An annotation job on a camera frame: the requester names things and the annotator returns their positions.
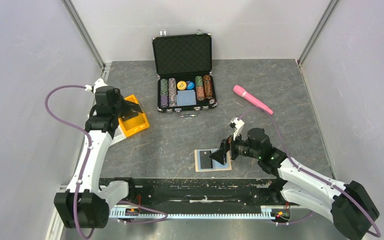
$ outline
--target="yellow tray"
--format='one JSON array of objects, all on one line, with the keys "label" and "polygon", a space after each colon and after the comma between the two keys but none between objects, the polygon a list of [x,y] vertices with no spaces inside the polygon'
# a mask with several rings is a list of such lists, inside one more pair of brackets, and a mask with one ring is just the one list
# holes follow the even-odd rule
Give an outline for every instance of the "yellow tray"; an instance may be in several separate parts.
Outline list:
[{"label": "yellow tray", "polygon": [[[130,102],[139,104],[135,95],[127,96],[124,99]],[[120,124],[121,129],[123,130],[124,135],[127,138],[150,127],[150,123],[148,122],[147,116],[145,115],[145,113],[140,113],[140,112],[139,112],[139,115],[133,118],[130,118],[127,121],[122,121],[122,118],[120,117],[118,119],[118,123]]]}]

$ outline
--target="yellow round button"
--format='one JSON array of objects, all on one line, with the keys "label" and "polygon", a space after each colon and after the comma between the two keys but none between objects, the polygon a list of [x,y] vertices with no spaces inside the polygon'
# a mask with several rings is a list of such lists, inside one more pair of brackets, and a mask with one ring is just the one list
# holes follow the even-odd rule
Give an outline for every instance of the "yellow round button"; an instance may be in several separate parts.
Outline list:
[{"label": "yellow round button", "polygon": [[188,86],[188,85],[186,84],[185,81],[179,81],[179,82],[177,83],[177,88],[178,88],[179,90],[185,90],[187,86]]}]

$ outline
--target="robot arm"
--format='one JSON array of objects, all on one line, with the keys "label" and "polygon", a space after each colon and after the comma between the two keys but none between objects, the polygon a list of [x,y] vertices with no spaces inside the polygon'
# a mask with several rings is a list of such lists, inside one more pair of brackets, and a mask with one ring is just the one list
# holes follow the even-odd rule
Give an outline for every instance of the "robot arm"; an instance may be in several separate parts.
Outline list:
[{"label": "robot arm", "polygon": [[[123,139],[117,137],[117,132],[122,133],[119,119],[128,120],[142,113],[137,103],[125,100],[118,88],[105,84],[101,78],[94,86],[87,85],[86,91],[93,92],[96,100],[85,123],[85,130],[89,133],[92,144],[88,147],[89,141],[85,136],[74,176],[66,191],[57,193],[54,198],[54,205],[67,228],[76,227],[73,204],[77,204],[77,217],[81,228],[103,228],[108,222],[110,209],[128,196],[129,184],[126,181],[112,181],[104,190],[100,190],[99,178],[108,148],[114,141]],[[83,176],[78,180],[88,150],[90,151]],[[73,203],[78,183],[79,198],[77,203]]]},{"label": "robot arm", "polygon": [[379,211],[364,187],[358,182],[350,184],[326,177],[296,161],[293,164],[285,152],[273,147],[262,128],[252,128],[242,140],[244,122],[234,118],[230,122],[234,133],[221,141],[220,148],[210,158],[224,162],[227,152],[231,159],[242,155],[258,159],[261,169],[277,177],[269,186],[276,202],[290,202],[306,207],[330,220],[349,239],[361,239],[371,227],[364,214],[338,189],[355,199],[375,221]]}]

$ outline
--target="white wall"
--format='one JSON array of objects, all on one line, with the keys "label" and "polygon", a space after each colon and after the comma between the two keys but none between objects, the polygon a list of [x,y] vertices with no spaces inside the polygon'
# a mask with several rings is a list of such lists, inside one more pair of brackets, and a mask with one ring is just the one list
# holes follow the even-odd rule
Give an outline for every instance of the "white wall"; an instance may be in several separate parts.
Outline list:
[{"label": "white wall", "polygon": [[384,239],[384,1],[340,1],[303,71],[334,172],[365,186]]},{"label": "white wall", "polygon": [[151,39],[213,34],[213,59],[297,59],[329,0],[72,0],[105,62],[154,60]]},{"label": "white wall", "polygon": [[[99,73],[60,0],[0,0],[0,240],[44,239],[82,141],[47,114],[45,96],[60,85],[91,84]],[[92,100],[68,89],[50,107],[83,125]]]}]

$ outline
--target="poker chip case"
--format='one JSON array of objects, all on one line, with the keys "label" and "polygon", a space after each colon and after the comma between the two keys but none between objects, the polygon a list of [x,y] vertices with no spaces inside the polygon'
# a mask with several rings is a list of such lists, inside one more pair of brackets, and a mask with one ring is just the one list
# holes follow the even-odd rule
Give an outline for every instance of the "poker chip case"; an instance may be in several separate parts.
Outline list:
[{"label": "poker chip case", "polygon": [[[159,112],[177,112],[180,117],[185,117],[196,116],[200,110],[217,107],[216,89],[211,74],[213,66],[211,34],[199,32],[157,36],[152,39],[152,47],[158,76],[157,110]],[[180,90],[185,86],[181,81],[186,82],[188,91]],[[182,105],[177,105],[177,99],[182,102]],[[185,114],[185,111],[196,112]]]}]

